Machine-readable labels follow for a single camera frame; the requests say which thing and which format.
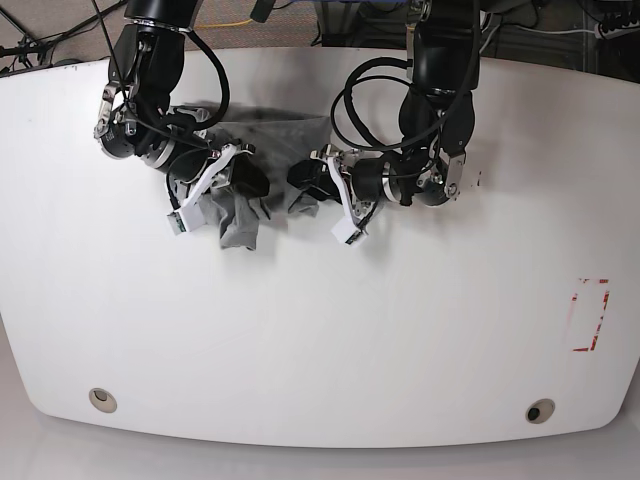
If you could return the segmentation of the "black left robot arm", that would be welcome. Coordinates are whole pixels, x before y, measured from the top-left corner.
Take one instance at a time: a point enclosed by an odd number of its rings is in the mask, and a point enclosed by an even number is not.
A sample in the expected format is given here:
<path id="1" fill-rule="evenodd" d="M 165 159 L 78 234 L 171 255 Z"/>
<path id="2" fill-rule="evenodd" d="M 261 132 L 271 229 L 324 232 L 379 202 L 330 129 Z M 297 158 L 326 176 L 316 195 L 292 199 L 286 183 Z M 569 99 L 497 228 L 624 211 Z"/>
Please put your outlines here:
<path id="1" fill-rule="evenodd" d="M 426 1 L 408 25 L 407 57 L 378 57 L 359 65 L 334 100 L 362 140 L 346 145 L 367 156 L 339 166 L 349 199 L 412 205 L 420 197 L 440 206 L 459 192 L 466 147 L 473 135 L 473 91 L 480 70 L 481 4 L 478 1 Z M 406 72 L 408 86 L 398 114 L 402 138 L 378 139 L 354 103 L 356 86 L 373 80 L 380 67 Z"/>

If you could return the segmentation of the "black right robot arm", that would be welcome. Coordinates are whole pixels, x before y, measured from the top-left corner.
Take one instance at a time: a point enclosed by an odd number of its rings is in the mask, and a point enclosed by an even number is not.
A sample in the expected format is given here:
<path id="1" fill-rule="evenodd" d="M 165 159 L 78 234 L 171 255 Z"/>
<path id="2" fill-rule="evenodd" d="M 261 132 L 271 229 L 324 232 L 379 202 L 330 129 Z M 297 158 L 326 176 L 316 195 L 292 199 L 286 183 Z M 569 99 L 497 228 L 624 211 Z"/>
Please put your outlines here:
<path id="1" fill-rule="evenodd" d="M 230 83 L 217 55 L 194 30 L 200 7 L 198 1 L 131 1 L 118 40 L 107 43 L 108 83 L 94 136 L 109 156 L 141 158 L 163 173 L 168 184 L 193 184 L 222 161 L 211 130 L 227 114 Z M 217 110 L 203 119 L 170 104 L 182 76 L 187 40 L 211 62 L 221 88 Z"/>

